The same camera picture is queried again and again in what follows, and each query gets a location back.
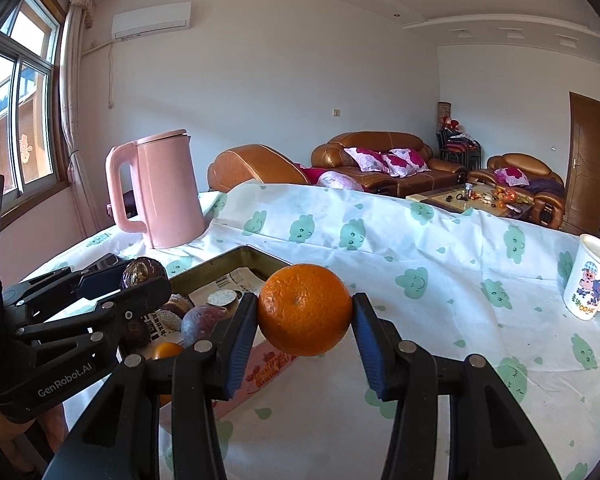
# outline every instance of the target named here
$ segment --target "pink kettle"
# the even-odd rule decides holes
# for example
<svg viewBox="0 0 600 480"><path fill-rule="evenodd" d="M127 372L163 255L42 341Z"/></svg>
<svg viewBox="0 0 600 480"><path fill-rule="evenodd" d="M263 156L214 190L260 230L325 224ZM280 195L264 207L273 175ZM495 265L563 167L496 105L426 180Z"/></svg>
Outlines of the pink kettle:
<svg viewBox="0 0 600 480"><path fill-rule="evenodd" d="M186 130L128 142L107 155L107 183L113 218L127 233L142 233L144 243L167 249L198 238L206 229ZM120 167L129 164L140 220L128 220L122 199Z"/></svg>

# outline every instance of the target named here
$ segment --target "table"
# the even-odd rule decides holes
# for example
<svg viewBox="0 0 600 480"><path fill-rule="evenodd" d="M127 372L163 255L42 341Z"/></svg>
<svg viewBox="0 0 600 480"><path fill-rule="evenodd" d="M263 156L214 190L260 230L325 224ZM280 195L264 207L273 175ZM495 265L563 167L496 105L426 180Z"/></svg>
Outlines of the table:
<svg viewBox="0 0 600 480"><path fill-rule="evenodd" d="M579 320L562 301L577 237L496 218L493 208L457 214L314 186L250 181L200 200L213 219L189 244L156 250L141 234L107 228L36 275L82 269L113 253L156 258L174 276L245 244L290 263L328 266L432 354L483 355L506 379L563 478L582 480L600 459L600 314ZM251 221L256 213L266 220L259 229ZM310 236L290 241L299 225L309 225ZM93 309L85 303L64 316ZM65 402L70 426L99 386ZM297 359L218 422L224 464L240 480L374 480L382 475L395 410L395 401L380 402L369 390L349 331L325 355ZM439 410L434 478L445 480L448 400L441 398ZM160 435L161 478L168 480L171 438Z"/></svg>
<svg viewBox="0 0 600 480"><path fill-rule="evenodd" d="M478 193L493 193L494 190L495 188L493 186L489 186L488 184L474 184L474 191ZM419 195L412 195L408 198L417 200L423 204L434 205L451 213L464 213L465 211L473 208L481 209L482 211L486 211L487 213L491 213L492 215L499 216L501 218L511 218L513 220L523 221L528 219L531 209L533 208L533 203L517 203L516 206L522 209L522 212L517 213L508 207L504 209L493 207L489 204L485 204L482 200L458 200L456 196L458 193L462 193L463 191L464 185L457 185L434 189L433 191L426 191L424 193L420 193ZM446 200L446 197L448 196L452 196L450 202Z"/></svg>

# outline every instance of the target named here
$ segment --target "newspaper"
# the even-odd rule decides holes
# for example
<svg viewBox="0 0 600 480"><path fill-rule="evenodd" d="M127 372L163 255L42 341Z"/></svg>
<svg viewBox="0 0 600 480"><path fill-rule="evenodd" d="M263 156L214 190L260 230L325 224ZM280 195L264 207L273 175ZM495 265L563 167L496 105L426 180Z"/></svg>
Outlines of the newspaper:
<svg viewBox="0 0 600 480"><path fill-rule="evenodd" d="M210 294L217 292L218 290L234 290L238 294L238 300L242 297L245 292L252 292L253 294L259 294L262 290L264 282L258 278L253 272L249 270L249 267L238 267L232 270L228 274L221 276L214 282L208 285L201 286L199 289L194 290L189 294L189 298L193 301L194 305L203 305L206 303L206 299ZM186 346L187 343L182 338L180 332L171 330L165 327L158 316L152 312L142 318L144 323L149 329L151 336L151 343L142 348L140 353L147 359L150 359L154 355L154 351L161 343L171 342L177 343L181 346ZM256 337L253 341L253 345L257 346L264 337L260 333L260 329L256 332Z"/></svg>

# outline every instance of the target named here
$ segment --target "tangerine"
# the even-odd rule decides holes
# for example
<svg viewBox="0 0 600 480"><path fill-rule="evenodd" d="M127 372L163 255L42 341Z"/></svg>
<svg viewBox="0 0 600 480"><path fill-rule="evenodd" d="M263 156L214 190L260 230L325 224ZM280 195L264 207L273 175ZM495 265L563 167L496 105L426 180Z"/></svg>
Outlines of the tangerine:
<svg viewBox="0 0 600 480"><path fill-rule="evenodd" d="M278 350L314 356L332 349L351 323L349 291L329 269L297 264L274 272L258 298L262 335Z"/></svg>
<svg viewBox="0 0 600 480"><path fill-rule="evenodd" d="M166 359L167 357L174 357L184 350L182 346L177 343L160 343L154 350L154 359ZM169 404L171 402L171 396L167 394L160 394L160 406Z"/></svg>

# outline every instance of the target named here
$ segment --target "brown leather sofa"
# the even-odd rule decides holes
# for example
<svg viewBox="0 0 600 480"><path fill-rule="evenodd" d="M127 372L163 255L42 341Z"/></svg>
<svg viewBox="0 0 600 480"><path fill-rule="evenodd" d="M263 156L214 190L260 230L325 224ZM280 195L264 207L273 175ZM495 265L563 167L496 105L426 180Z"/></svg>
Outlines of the brown leather sofa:
<svg viewBox="0 0 600 480"><path fill-rule="evenodd" d="M413 148L425 160L431 171L394 178L384 173L363 172L344 148L366 148L375 152L388 152L394 148ZM388 186L393 182L393 196L404 198L408 195L431 191L440 187L462 184L466 169L460 164L433 158L431 148L419 137L401 132L349 132L333 137L326 144L318 146L311 154L312 166L333 168L335 171L352 176L369 189Z"/></svg>
<svg viewBox="0 0 600 480"><path fill-rule="evenodd" d="M225 150L206 170L209 187L225 193L252 178L263 184L309 184L286 156L263 144Z"/></svg>
<svg viewBox="0 0 600 480"><path fill-rule="evenodd" d="M494 170L499 168L519 168L529 180L534 178L548 178L564 186L560 175L552 171L542 160L525 153L505 153L494 155L487 160L486 170L473 170L469 172L469 182L485 182L497 184ZM534 208L531 210L531 221L549 229L559 229L564 216L564 199L550 192L532 194L524 190L516 189L517 192L528 194L534 199Z"/></svg>

